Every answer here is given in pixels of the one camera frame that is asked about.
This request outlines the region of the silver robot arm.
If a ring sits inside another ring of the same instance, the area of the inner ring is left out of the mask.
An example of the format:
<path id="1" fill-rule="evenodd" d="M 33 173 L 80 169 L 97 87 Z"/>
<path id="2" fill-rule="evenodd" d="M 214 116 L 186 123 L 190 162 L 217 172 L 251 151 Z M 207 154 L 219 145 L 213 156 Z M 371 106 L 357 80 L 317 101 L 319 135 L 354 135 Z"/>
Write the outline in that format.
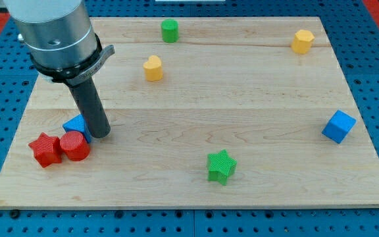
<path id="1" fill-rule="evenodd" d="M 93 31 L 84 0 L 4 0 L 36 69 L 70 87 L 90 79 L 114 54 Z"/>

